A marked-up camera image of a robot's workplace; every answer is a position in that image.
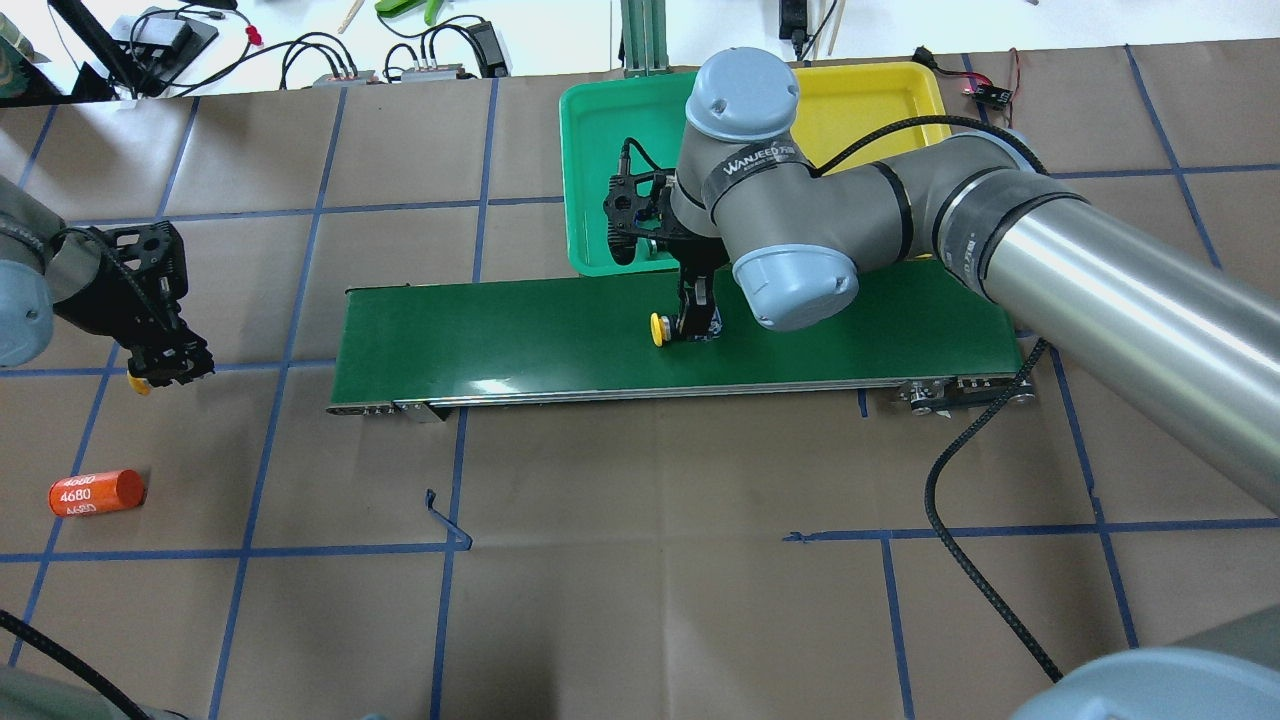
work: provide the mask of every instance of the floor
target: floor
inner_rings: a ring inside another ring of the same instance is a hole
[[[945,61],[1007,76],[1004,54]],[[1021,69],[1015,128],[1055,173],[1280,295],[1280,41]],[[175,222],[219,361],[140,397],[110,342],[60,325],[0,372],[0,606],[140,701],[221,720],[963,720],[1046,688],[920,510],[968,413],[881,392],[323,411],[344,288],[572,274],[556,100],[591,79],[0,110],[0,172],[69,220]],[[1280,601],[1280,520],[1071,357],[1036,382],[940,506],[1060,665]],[[51,482],[124,466],[143,507],[54,520]]]

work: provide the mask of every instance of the black cable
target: black cable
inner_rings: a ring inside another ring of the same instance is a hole
[[[877,140],[887,135],[893,135],[895,132],[920,126],[961,126],[991,133],[998,137],[1000,140],[1004,140],[1010,146],[1012,146],[1012,149],[1016,150],[1019,155],[1021,155],[1023,158],[1027,159],[1028,163],[1030,163],[1033,170],[1036,170],[1042,176],[1048,174],[1048,170],[1044,168],[1044,164],[1041,163],[1039,158],[1037,158],[1034,152],[1032,152],[1032,149],[1028,147],[1025,142],[1019,140],[1016,135],[1009,132],[1005,128],[996,127],[991,123],[984,123],[982,120],[975,120],[973,118],[965,118],[964,115],[920,115],[919,118],[906,118],[905,120],[890,123],[879,128],[878,131],[874,131],[864,136],[861,140],[841,150],[838,154],[836,154],[835,158],[827,160],[820,167],[814,169],[813,176],[819,177],[829,173],[832,168],[847,160],[850,155],[858,152],[863,147],[867,147],[872,142],[876,142]]]
[[[353,74],[357,72],[358,65],[356,65],[356,59],[351,56],[351,50],[348,50],[347,45],[343,44],[342,40],[338,40],[337,36],[329,35],[328,32],[306,32],[306,33],[302,33],[302,35],[294,37],[293,41],[294,42],[301,42],[301,41],[303,41],[303,40],[306,40],[308,37],[324,37],[326,40],[334,41],[334,44],[337,44],[338,47],[342,49],[343,55],[347,56],[347,67],[351,68],[351,72]]]
[[[1057,665],[1048,656],[1048,652],[1046,652],[1039,644],[1036,635],[1027,629],[1027,625],[1024,625],[1021,619],[1018,618],[1014,609],[1009,606],[998,592],[996,592],[996,588],[992,587],[991,582],[983,577],[982,571],[978,570],[978,566],[973,564],[973,560],[969,560],[969,556],[960,548],[960,544],[951,536],[951,530],[947,529],[947,527],[942,523],[942,518],[938,516],[937,498],[938,477],[942,474],[942,469],[946,468],[947,461],[950,461],[951,457],[965,446],[965,443],[973,439],[973,436],[978,434],[978,430],[986,427],[987,423],[996,416],[996,413],[1000,413],[1000,410],[1014,397],[1014,395],[1021,392],[1019,386],[1027,379],[1028,375],[1030,375],[1032,369],[1036,366],[1036,363],[1039,360],[1041,355],[1044,354],[1047,347],[1048,342],[1044,341],[1044,338],[1036,341],[1036,346],[1032,347],[1030,354],[1027,356],[1027,361],[1023,363],[1023,366],[1018,369],[1016,374],[1014,374],[1014,378],[1010,380],[1009,387],[1005,388],[1005,392],[1000,393],[1000,397],[997,397],[987,407],[987,410],[978,416],[977,420],[965,428],[965,430],[960,433],[960,437],[952,441],[951,445],[942,451],[942,455],[940,455],[933,462],[933,468],[929,470],[929,477],[924,482],[924,516],[929,519],[929,525],[933,528],[934,534],[938,536],[942,544],[948,552],[951,552],[951,557],[954,557],[960,565],[964,574],[973,580],[973,584],[978,587],[978,591],[982,592],[984,598],[987,598],[987,602],[989,602],[991,606],[996,609],[996,612],[1000,614],[1001,620],[1004,620],[1014,634],[1018,635],[1018,639],[1021,641],[1027,651],[1030,652],[1032,657],[1036,659],[1036,662],[1039,664],[1041,670],[1044,671],[1051,682],[1056,683],[1062,679],[1062,671],[1057,669]]]
[[[808,55],[809,51],[813,50],[813,46],[818,44],[818,36],[822,35],[822,28],[827,27],[827,20],[831,19],[831,14],[836,12],[836,5],[838,4],[840,0],[831,1],[831,8],[827,8],[827,14],[823,15],[822,22],[818,23],[818,29],[813,31],[813,35],[809,36],[809,45],[805,46],[804,53],[801,53],[800,56],[796,58],[797,63],[804,61],[805,55]]]
[[[392,33],[392,35],[394,35],[397,37],[403,37],[406,40],[417,40],[417,38],[422,37],[424,35],[426,35],[428,32],[431,32],[431,28],[434,28],[434,27],[439,27],[439,26],[443,26],[445,23],[452,23],[453,20],[461,20],[462,18],[475,18],[475,19],[477,19],[480,22],[484,22],[483,17],[475,15],[475,14],[453,15],[452,18],[445,18],[445,19],[435,23],[434,26],[424,29],[422,32],[415,32],[415,33],[406,35],[406,33],[403,33],[403,32],[393,28],[387,22],[387,18],[384,18],[380,13],[374,13],[374,14],[378,17],[378,22],[383,23],[383,27],[387,28],[387,32],[389,32],[389,33]]]
[[[1021,155],[1037,173],[1042,176],[1048,174],[1048,170],[1044,168],[1044,163],[1042,163],[1041,159],[1036,156],[1036,152],[1033,152],[1027,143],[1019,140],[1016,135],[991,123],[965,118],[963,115],[923,115],[919,118],[908,118],[905,120],[890,123],[872,133],[868,133],[861,140],[841,150],[835,158],[824,163],[820,168],[813,170],[813,174],[814,177],[818,177],[828,173],[832,168],[844,163],[845,159],[854,152],[858,152],[863,147],[867,147],[872,142],[876,142],[887,135],[906,128],[932,124],[961,126],[991,133],[1012,146],[1012,149],[1016,150],[1018,154]],[[955,537],[951,536],[951,530],[947,529],[946,524],[942,523],[942,518],[938,516],[937,507],[938,478],[942,475],[942,469],[946,468],[951,457],[955,456],[955,454],[959,452],[965,443],[978,434],[978,430],[984,428],[987,423],[989,423],[991,419],[995,418],[996,414],[1000,413],[1000,410],[1007,405],[1015,395],[1021,392],[1020,386],[1030,375],[1032,370],[1036,368],[1036,363],[1039,361],[1041,355],[1043,355],[1047,348],[1048,342],[1043,338],[1038,340],[1032,347],[1030,354],[1027,355],[1027,360],[1023,363],[1021,368],[1019,368],[1014,374],[1009,387],[1005,388],[1005,391],[1001,392],[989,406],[987,406],[987,410],[984,410],[977,420],[965,428],[965,430],[960,433],[960,436],[952,441],[952,443],[948,445],[933,462],[933,468],[929,470],[929,475],[924,482],[924,515],[928,518],[934,534],[938,536],[938,539],[942,541],[942,544],[951,553],[951,557],[955,559],[956,564],[960,565],[965,575],[968,575],[973,584],[978,587],[978,591],[984,598],[987,598],[987,602],[996,609],[996,612],[1000,614],[1000,618],[1005,621],[1005,624],[1007,624],[1014,634],[1018,635],[1018,639],[1021,641],[1027,651],[1032,653],[1032,657],[1036,659],[1036,662],[1038,662],[1044,674],[1048,675],[1048,679],[1056,683],[1062,679],[1062,671],[1057,669],[1057,665],[1053,664],[1053,660],[1044,651],[1043,646],[1039,644],[1039,641],[1036,639],[1036,635],[1027,629],[1027,625],[1024,625],[1021,619],[1018,618],[1018,614],[1009,606],[1009,602],[1006,602],[1005,598],[996,592],[996,588],[992,587],[991,582],[987,580],[986,577],[983,577],[983,574],[978,570],[978,566],[973,564],[973,560],[965,555],[960,543],[956,542]]]
[[[413,65],[415,67],[417,65],[417,53],[413,51],[413,46],[412,45],[410,45],[408,42],[397,42],[396,45],[392,45],[392,49],[387,51],[387,59],[383,60],[383,77],[387,78],[387,82],[392,81],[392,77],[390,77],[392,76],[392,55],[394,55],[396,51],[399,50],[401,47],[403,47],[404,50],[408,50],[410,56],[413,58]],[[404,74],[404,68],[394,68],[394,69],[399,70],[401,76]]]
[[[280,58],[280,90],[289,88],[288,83],[289,69],[293,68],[293,61],[297,60],[300,56],[302,56],[302,54],[306,53],[307,50],[315,50],[316,53],[324,55],[325,61],[329,63],[329,72],[333,74],[334,78],[346,74],[346,72],[340,74],[338,72],[338,64],[342,61],[342,55],[338,55],[337,50],[329,47],[328,45],[319,45],[315,42],[300,42],[297,47],[291,47],[289,50],[285,50],[284,56]]]
[[[191,83],[191,85],[184,85],[184,83],[180,83],[180,82],[170,83],[173,87],[186,87],[187,88],[187,90],[184,90],[184,91],[174,95],[174,97],[183,97],[183,96],[191,95],[192,92],[195,92],[196,90],[198,90],[201,87],[205,87],[206,85],[210,85],[210,83],[214,83],[214,82],[218,82],[218,81],[223,79],[224,77],[227,77],[232,72],[234,72],[236,68],[243,65],[248,60],[252,60],[252,59],[255,59],[255,58],[257,58],[260,55],[265,55],[268,53],[279,50],[280,47],[294,46],[294,45],[297,45],[297,42],[298,42],[297,40],[291,40],[291,41],[287,41],[287,42],[276,42],[275,45],[268,45],[266,47],[262,47],[261,50],[257,50],[255,53],[250,53],[248,51],[250,50],[250,45],[248,45],[248,42],[246,42],[244,44],[244,51],[241,53],[241,56],[237,60],[234,60],[233,63],[230,63],[225,68],[215,72],[214,74],[206,77],[205,79],[202,79],[200,82],[196,82],[196,83]]]
[[[47,655],[55,662],[74,673],[77,678],[84,680],[91,688],[101,693],[102,697],[118,707],[129,720],[152,720],[150,715],[138,707],[138,703],[129,700],[129,696],[124,694],[120,688],[111,684],[97,670],[40,630],[23,623],[19,618],[0,610],[0,628],[9,630],[22,642]]]
[[[54,32],[58,33],[58,42],[60,42],[63,50],[67,51],[67,56],[70,58],[72,65],[79,70],[79,60],[76,59],[76,55],[72,55],[72,49],[67,46],[67,40],[63,37],[63,26],[58,24],[58,19],[54,18],[54,4],[46,1],[45,9],[49,10],[49,22],[54,23]]]
[[[639,152],[639,154],[640,154],[640,156],[641,156],[641,158],[644,158],[644,161],[645,161],[645,163],[649,163],[649,167],[650,167],[650,168],[653,168],[653,169],[655,169],[655,170],[660,170],[660,169],[662,169],[662,168],[659,168],[659,167],[658,167],[658,163],[654,163],[654,161],[653,161],[653,158],[650,158],[650,156],[649,156],[649,154],[648,154],[648,152],[645,152],[645,150],[644,150],[644,147],[643,147],[643,146],[640,145],[640,141],[639,141],[639,140],[636,140],[636,138],[634,138],[634,137],[628,137],[628,138],[623,140],[623,141],[622,141],[622,151],[623,151],[623,152],[626,152],[627,147],[635,147],[635,149],[636,149],[636,152]]]
[[[462,38],[467,41],[467,45],[471,46],[471,54],[475,55],[475,58],[476,58],[476,64],[479,65],[477,69],[480,69],[483,72],[484,68],[489,64],[488,59],[485,58],[484,49],[481,49],[480,44],[476,42],[476,38],[475,38],[475,36],[471,35],[471,31],[468,31],[467,28],[465,28],[462,26],[456,26],[456,24],[438,24],[438,26],[433,27],[431,29],[426,31],[426,33],[422,35],[422,41],[426,44],[426,49],[422,51],[422,55],[429,56],[431,59],[431,64],[433,65],[436,64],[435,63],[435,36],[439,35],[442,29],[452,29],[452,31],[457,32],[458,35],[461,35]],[[426,42],[426,36],[428,35],[431,36],[431,41],[430,42]]]

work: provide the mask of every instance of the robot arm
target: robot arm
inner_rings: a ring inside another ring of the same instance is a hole
[[[796,100],[790,68],[764,51],[703,67],[657,199],[662,227],[684,231],[663,237],[677,259],[722,247],[756,322],[791,331],[854,302],[859,273],[932,252],[1280,512],[1275,300],[1028,172],[993,136],[815,177],[791,140]],[[664,320],[668,340],[696,337],[687,316]]]
[[[170,223],[69,228],[0,178],[0,368],[40,355],[56,313],[115,338],[137,380],[189,383],[211,373],[214,359],[179,316],[186,295],[182,236]]]

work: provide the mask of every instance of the silver arm tube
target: silver arm tube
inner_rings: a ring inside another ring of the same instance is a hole
[[[1012,223],[982,290],[1280,514],[1280,305],[1079,201]]]

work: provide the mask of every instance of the green conveyor belt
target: green conveyor belt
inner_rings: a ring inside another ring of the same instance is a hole
[[[860,281],[844,313],[776,333],[721,272],[722,336],[660,348],[649,314],[676,310],[675,273],[352,290],[330,411],[886,387],[1021,363],[1009,316],[940,264]]]

